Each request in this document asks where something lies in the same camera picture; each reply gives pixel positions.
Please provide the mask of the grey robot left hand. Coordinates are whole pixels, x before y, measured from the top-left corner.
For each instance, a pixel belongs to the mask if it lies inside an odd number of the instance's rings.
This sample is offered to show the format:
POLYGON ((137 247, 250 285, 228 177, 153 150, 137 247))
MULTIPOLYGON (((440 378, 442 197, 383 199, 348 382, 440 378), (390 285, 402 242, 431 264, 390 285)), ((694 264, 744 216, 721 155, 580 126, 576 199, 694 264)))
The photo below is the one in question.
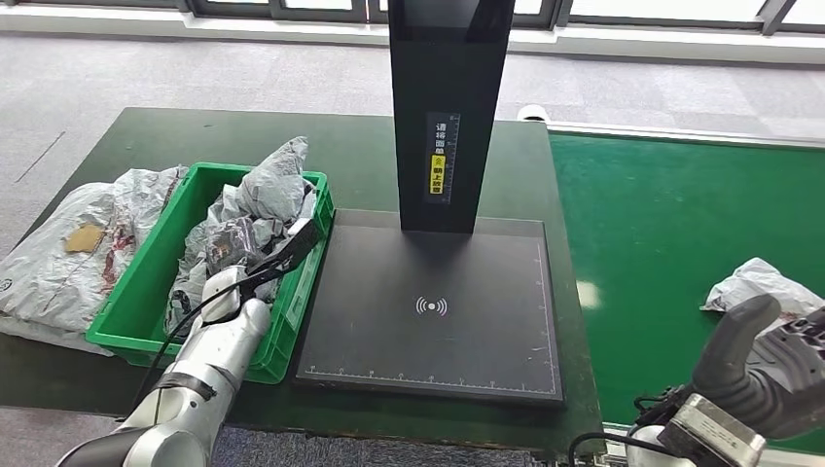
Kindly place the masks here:
POLYGON ((262 258, 257 248, 253 221, 231 219, 206 228, 206 267, 210 276, 232 266, 252 266, 262 258))

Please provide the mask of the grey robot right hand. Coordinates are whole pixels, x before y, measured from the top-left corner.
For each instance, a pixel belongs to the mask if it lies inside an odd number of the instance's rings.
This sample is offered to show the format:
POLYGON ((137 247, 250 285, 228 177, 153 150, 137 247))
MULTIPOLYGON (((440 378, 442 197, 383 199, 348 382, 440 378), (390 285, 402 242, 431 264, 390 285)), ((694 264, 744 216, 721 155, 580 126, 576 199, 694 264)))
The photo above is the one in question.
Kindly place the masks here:
POLYGON ((768 294, 731 308, 690 382, 694 392, 770 440, 824 426, 824 309, 769 330, 780 311, 768 294))

